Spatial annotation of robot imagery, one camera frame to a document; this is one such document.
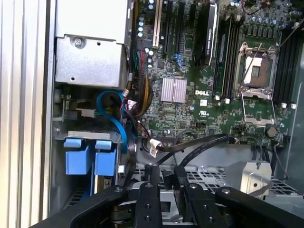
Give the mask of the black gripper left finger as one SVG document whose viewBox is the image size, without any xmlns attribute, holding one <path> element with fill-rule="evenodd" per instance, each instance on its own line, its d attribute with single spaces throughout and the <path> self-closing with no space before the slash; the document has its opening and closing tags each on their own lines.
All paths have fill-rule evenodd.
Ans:
<svg viewBox="0 0 304 228">
<path fill-rule="evenodd" d="M 161 228 L 160 169 L 146 167 L 149 181 L 143 182 L 135 193 L 123 186 L 111 186 L 55 215 L 33 225 L 33 228 L 106 228 L 118 206 L 130 206 L 134 196 L 135 209 L 131 218 L 134 228 Z"/>
</svg>

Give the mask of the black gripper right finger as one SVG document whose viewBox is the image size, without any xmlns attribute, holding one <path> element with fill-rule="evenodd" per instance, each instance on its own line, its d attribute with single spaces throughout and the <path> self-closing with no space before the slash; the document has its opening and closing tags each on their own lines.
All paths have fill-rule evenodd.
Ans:
<svg viewBox="0 0 304 228">
<path fill-rule="evenodd" d="M 185 222 L 199 228 L 302 228 L 303 218 L 257 198 L 264 186 L 250 194 L 221 187 L 211 194 L 190 183 L 181 166 L 174 168 L 174 197 Z"/>
</svg>

